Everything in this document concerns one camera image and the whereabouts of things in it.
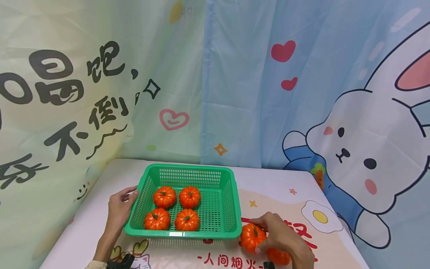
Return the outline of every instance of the table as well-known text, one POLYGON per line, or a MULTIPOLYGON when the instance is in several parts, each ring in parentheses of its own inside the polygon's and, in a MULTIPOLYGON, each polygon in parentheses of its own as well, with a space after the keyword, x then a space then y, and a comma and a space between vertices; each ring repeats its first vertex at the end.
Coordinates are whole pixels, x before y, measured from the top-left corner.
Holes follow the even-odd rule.
MULTIPOLYGON (((85 268, 103 233, 110 195, 137 185, 145 168, 153 163, 160 162, 112 160, 40 269, 85 268)), ((316 269, 368 269, 310 173, 242 167, 230 169, 239 190, 243 224, 267 211, 276 212, 307 242, 315 256, 316 269)), ((126 253, 135 256, 132 266, 135 269, 260 269, 267 261, 264 254, 244 253, 238 239, 140 238, 122 232, 111 259, 120 261, 126 253)), ((291 264, 276 268, 291 268, 291 264)))

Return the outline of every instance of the human hand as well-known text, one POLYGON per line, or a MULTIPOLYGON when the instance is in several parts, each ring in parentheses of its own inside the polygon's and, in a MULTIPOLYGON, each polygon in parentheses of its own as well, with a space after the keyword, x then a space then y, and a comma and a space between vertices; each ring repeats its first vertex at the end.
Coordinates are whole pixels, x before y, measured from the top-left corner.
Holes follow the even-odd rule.
POLYGON ((266 251, 269 247, 274 247, 288 253, 301 248, 308 248, 303 239, 293 231, 278 214, 271 212, 265 213, 257 219, 251 219, 250 222, 261 226, 269 232, 266 240, 258 245, 256 253, 266 251))
POLYGON ((128 187, 109 198, 106 231, 120 233, 130 217, 133 204, 139 196, 137 186, 128 187))

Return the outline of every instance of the hand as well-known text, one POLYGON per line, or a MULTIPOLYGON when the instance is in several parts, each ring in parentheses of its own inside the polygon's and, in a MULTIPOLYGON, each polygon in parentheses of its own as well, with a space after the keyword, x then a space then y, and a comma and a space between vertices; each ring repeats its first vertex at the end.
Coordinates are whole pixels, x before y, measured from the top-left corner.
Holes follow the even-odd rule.
POLYGON ((139 196, 137 186, 128 187, 112 195, 109 199, 109 213, 107 215, 106 230, 121 232, 130 217, 133 204, 139 196))
POLYGON ((269 232, 267 239, 259 244, 258 248, 255 250, 257 253, 265 251, 268 247, 281 249, 281 245, 287 244, 285 247, 290 249, 295 245, 304 243, 303 239, 288 227, 276 213, 267 212, 258 219, 252 219, 251 222, 269 232))
POLYGON ((269 232, 267 239, 255 249, 256 253, 273 247, 290 254, 293 260, 293 269, 313 268, 314 257, 309 247, 301 236, 285 224, 278 214, 267 212, 257 219, 252 219, 251 222, 269 232))

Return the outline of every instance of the orange star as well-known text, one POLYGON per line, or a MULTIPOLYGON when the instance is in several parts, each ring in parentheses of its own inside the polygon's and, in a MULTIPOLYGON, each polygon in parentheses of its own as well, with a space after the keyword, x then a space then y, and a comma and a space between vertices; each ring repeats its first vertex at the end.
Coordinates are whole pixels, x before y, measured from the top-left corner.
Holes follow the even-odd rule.
POLYGON ((218 154, 220 156, 222 156, 224 153, 227 152, 227 150, 224 148, 224 146, 221 143, 218 144, 218 147, 214 147, 214 150, 218 151, 218 154))

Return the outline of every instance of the fabric backdrop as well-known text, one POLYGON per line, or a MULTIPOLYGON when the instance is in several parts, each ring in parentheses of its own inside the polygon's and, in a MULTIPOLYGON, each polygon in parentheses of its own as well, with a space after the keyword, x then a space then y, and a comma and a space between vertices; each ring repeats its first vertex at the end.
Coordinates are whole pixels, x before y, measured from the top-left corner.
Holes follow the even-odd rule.
POLYGON ((110 158, 199 163, 204 6, 0 0, 1 268, 39 267, 110 158))
POLYGON ((370 268, 427 268, 429 14, 207 0, 201 162, 309 171, 370 268))

